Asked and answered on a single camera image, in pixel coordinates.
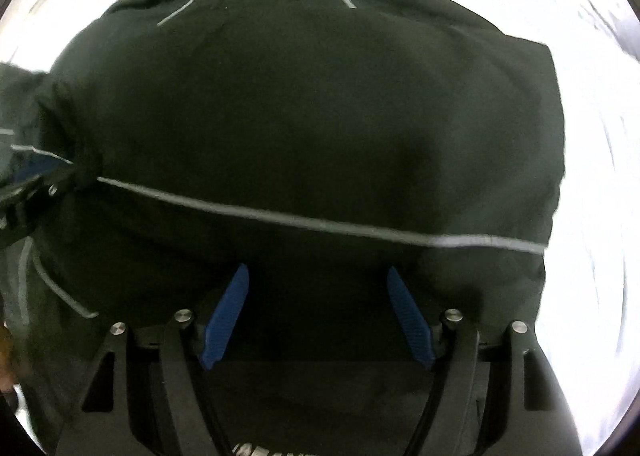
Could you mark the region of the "person's left hand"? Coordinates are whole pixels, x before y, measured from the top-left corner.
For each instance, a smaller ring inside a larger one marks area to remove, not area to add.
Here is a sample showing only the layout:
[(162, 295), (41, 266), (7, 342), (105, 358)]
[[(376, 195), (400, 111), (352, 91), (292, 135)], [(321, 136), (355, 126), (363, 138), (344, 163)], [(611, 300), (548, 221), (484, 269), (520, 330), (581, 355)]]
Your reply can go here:
[(0, 327), (0, 391), (9, 393), (16, 384), (14, 368), (14, 343), (5, 324)]

